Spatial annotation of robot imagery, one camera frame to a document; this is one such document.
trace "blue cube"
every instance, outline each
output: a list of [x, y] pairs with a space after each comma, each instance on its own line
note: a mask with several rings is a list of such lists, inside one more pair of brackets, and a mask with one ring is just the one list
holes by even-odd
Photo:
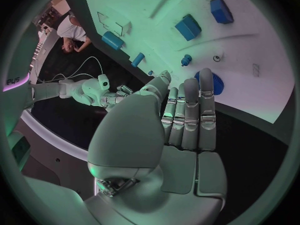
[[177, 28], [187, 41], [196, 38], [202, 31], [201, 27], [190, 14], [177, 23], [175, 28]]
[[230, 24], [234, 18], [224, 0], [211, 0], [210, 11], [219, 24]]

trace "white panel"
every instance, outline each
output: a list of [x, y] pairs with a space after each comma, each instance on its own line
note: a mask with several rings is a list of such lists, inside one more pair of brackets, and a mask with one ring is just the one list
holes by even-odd
[[[249, 0], [224, 0], [234, 17], [232, 24], [219, 24], [210, 11], [210, 0], [87, 0], [97, 32], [107, 29], [99, 22], [98, 11], [105, 6], [122, 14], [131, 29], [121, 37], [121, 48], [130, 61], [143, 53], [139, 68], [154, 75], [170, 71], [170, 87], [208, 67], [224, 82], [215, 101], [274, 123], [287, 104], [294, 87], [290, 62], [272, 24]], [[186, 41], [175, 28], [191, 14], [202, 33]], [[181, 66], [189, 54], [192, 62]], [[223, 55], [220, 62], [213, 56]], [[253, 74], [259, 65], [259, 76]]]

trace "person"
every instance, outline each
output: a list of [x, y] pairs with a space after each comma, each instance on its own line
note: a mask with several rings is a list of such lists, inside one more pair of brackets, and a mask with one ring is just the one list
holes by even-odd
[[[92, 43], [76, 17], [71, 15], [66, 16], [66, 18], [60, 23], [57, 28], [57, 35], [63, 38], [63, 45], [61, 49], [66, 54], [73, 51], [79, 53]], [[81, 47], [77, 47], [73, 40], [84, 43]]]

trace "black circle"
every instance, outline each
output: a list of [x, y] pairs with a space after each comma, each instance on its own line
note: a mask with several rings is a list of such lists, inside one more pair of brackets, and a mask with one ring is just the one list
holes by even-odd
[[221, 58], [219, 56], [213, 56], [212, 59], [217, 63], [221, 61]]

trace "white cable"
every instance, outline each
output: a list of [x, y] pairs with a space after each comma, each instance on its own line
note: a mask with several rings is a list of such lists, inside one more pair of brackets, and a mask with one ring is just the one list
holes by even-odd
[[85, 62], [86, 62], [87, 60], [89, 60], [90, 58], [94, 58], [94, 59], [97, 60], [98, 64], [100, 65], [100, 68], [101, 68], [101, 74], [103, 74], [102, 66], [101, 66], [99, 60], [98, 60], [96, 57], [94, 57], [94, 56], [90, 56], [90, 57], [88, 57], [88, 58], [81, 64], [81, 66], [80, 66], [80, 67], [79, 67], [79, 68], [78, 68], [71, 76], [65, 77], [65, 75], [63, 75], [62, 73], [59, 73], [59, 74], [55, 75], [55, 76], [52, 78], [52, 80], [49, 80], [49, 81], [41, 81], [39, 78], [37, 78], [37, 79], [38, 79], [41, 83], [50, 83], [50, 82], [53, 82], [53, 81], [58, 81], [58, 80], [63, 79], [63, 78], [54, 79], [54, 78], [57, 77], [58, 75], [62, 75], [62, 76], [64, 77], [64, 79], [71, 79], [71, 78], [77, 77], [78, 75], [88, 75], [88, 76], [90, 76], [90, 77], [92, 77], [92, 78], [94, 79], [94, 77], [93, 77], [92, 75], [89, 75], [89, 74], [86, 74], [86, 73], [81, 73], [81, 74], [78, 74], [78, 75], [76, 75], [76, 76], [73, 76], [75, 73], [78, 72], [78, 70], [79, 70], [79, 69], [85, 64]]

